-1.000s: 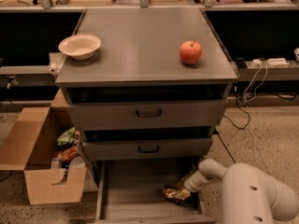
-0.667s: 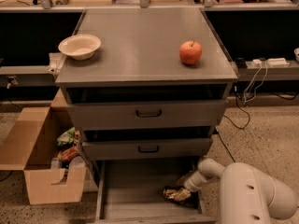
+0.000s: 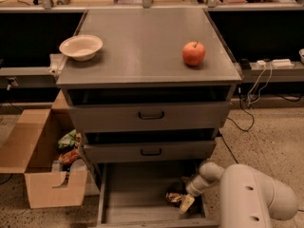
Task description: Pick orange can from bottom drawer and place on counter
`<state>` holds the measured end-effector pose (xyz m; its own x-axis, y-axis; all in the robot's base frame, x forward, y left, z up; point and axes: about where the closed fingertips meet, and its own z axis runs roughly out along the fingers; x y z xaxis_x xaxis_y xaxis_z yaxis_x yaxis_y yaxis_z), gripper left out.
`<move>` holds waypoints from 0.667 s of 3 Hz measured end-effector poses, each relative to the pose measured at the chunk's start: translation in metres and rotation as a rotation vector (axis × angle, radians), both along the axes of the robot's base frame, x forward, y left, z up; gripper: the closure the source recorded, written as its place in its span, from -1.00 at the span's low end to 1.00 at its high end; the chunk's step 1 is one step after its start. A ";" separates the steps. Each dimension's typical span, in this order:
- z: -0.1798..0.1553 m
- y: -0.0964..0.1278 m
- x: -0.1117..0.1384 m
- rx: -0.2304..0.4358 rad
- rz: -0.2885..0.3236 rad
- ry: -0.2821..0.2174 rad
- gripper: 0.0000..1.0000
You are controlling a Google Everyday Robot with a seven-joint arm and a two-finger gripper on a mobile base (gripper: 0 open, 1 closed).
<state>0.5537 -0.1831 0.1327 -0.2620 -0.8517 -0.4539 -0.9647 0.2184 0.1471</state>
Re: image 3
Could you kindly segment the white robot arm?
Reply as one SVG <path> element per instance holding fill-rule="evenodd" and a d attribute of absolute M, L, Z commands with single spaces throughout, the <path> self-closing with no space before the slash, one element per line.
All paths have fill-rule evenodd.
<path fill-rule="evenodd" d="M 195 197 L 219 183 L 220 228 L 272 228 L 271 219 L 292 219 L 298 210 L 295 191 L 255 168 L 233 164 L 223 168 L 204 162 L 186 183 L 180 211 L 185 213 Z"/>

